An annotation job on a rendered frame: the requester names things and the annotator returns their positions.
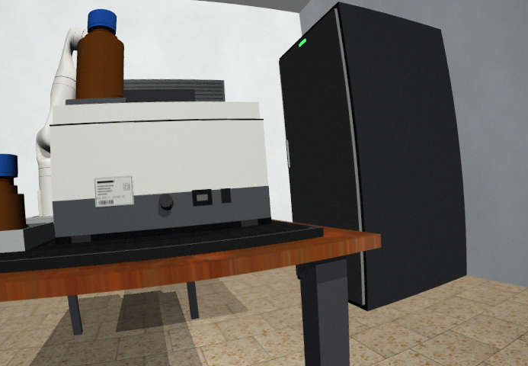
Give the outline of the white and grey benchtop instrument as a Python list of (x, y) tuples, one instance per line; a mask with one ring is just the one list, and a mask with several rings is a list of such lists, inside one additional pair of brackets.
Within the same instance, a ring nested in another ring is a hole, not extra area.
[(195, 101), (195, 89), (67, 99), (53, 106), (50, 164), (56, 244), (272, 223), (259, 102)]

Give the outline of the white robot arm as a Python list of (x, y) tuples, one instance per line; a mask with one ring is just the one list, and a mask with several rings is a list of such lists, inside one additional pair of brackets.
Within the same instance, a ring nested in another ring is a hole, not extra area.
[(53, 124), (53, 106), (66, 105), (67, 99), (75, 99), (76, 70), (72, 61), (72, 53), (74, 50), (77, 51), (78, 41), (87, 33), (88, 29), (79, 27), (69, 29), (51, 88), (50, 112), (44, 127), (37, 133), (36, 151), (40, 188), (37, 191), (39, 217), (53, 216), (50, 165), (50, 124)]

